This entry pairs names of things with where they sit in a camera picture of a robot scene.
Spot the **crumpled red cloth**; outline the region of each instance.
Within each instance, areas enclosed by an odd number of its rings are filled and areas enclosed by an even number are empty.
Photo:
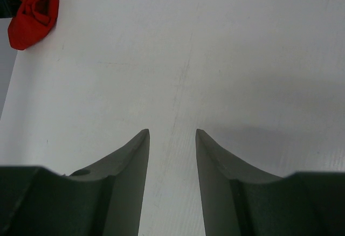
[[[43,39],[58,17],[59,0],[21,0],[8,35],[11,47],[24,50]]]

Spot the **white tabletop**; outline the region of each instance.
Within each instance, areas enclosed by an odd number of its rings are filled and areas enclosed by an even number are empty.
[[[71,173],[151,134],[139,235],[204,235],[195,131],[276,175],[345,170],[345,0],[60,0],[19,52],[1,164]]]

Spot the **white table surface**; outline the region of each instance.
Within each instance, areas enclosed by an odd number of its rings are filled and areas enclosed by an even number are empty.
[[[276,175],[345,171],[345,0],[60,0],[19,52],[1,164],[71,173],[151,134],[139,235],[204,235],[195,130]]]

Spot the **red cloth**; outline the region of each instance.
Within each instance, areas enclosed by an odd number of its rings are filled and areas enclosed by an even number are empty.
[[[24,50],[43,39],[58,17],[59,0],[21,0],[9,28],[11,47]]]

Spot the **gray background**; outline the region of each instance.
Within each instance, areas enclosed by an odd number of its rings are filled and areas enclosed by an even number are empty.
[[[17,50],[10,47],[7,27],[11,19],[0,19],[0,116],[5,104]]]

